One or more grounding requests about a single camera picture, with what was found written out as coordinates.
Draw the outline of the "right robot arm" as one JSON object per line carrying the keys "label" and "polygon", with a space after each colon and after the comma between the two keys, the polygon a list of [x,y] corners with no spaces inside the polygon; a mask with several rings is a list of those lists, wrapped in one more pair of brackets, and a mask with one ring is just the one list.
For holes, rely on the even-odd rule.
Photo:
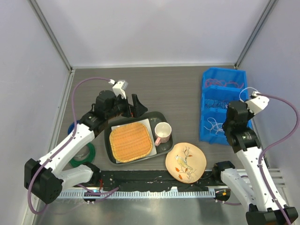
{"label": "right robot arm", "polygon": [[216,163],[212,181],[226,184],[238,198],[246,212],[249,225],[290,225],[298,218],[295,207],[288,206],[270,175],[260,141],[248,121],[268,105],[264,96],[245,102],[229,103],[223,131],[227,142],[244,166],[246,183],[230,161]]}

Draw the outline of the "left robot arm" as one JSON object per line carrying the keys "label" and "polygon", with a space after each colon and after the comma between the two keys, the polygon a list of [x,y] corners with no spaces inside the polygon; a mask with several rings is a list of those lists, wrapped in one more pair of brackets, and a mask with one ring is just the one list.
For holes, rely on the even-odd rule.
{"label": "left robot arm", "polygon": [[147,107],[136,94],[132,94],[132,100],[133,104],[130,104],[113,91],[101,91],[92,109],[82,116],[72,133],[39,160],[31,158],[26,162],[24,186],[28,190],[28,197],[35,195],[45,204],[50,204],[65,189],[83,183],[95,187],[100,181],[100,169],[97,166],[83,163],[69,170],[64,170],[64,167],[79,150],[107,128],[110,119],[118,116],[138,118],[147,112]]}

